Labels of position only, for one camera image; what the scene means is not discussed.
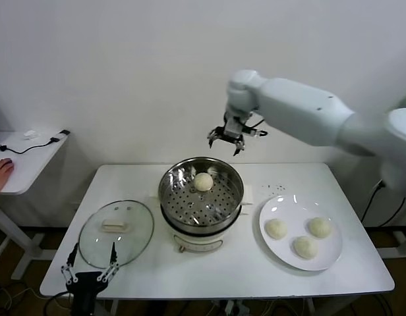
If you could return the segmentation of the bare person hand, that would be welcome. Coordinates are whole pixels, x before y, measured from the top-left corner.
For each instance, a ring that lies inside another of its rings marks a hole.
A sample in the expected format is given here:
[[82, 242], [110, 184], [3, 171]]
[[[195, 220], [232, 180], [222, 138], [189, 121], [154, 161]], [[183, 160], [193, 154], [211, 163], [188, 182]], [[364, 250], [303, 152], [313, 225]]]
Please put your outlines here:
[[11, 159], [0, 159], [0, 191], [5, 187], [14, 171], [14, 163]]

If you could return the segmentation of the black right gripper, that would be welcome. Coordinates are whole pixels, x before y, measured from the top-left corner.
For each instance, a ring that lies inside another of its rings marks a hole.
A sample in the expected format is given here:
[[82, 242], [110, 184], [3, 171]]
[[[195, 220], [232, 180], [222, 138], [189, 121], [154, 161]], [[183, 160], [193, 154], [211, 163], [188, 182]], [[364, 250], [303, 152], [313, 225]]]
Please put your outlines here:
[[242, 134], [231, 134], [224, 130], [223, 126], [215, 127], [211, 132], [209, 132], [207, 139], [209, 147], [212, 147], [216, 140], [223, 140], [225, 142], [229, 142], [230, 144], [235, 144], [234, 156], [245, 150], [244, 136]]

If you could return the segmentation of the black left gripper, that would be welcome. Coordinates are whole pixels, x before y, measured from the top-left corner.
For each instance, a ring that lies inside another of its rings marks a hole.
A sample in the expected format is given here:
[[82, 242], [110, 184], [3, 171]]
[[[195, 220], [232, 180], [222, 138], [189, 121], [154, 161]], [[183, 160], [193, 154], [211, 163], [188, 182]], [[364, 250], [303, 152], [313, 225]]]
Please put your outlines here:
[[102, 273], [76, 273], [74, 262], [78, 251], [78, 243], [74, 245], [66, 263], [61, 267], [68, 293], [73, 295], [71, 315], [95, 315], [95, 302], [97, 295], [107, 288], [112, 278], [119, 270], [115, 242], [112, 243], [109, 258], [109, 267]]

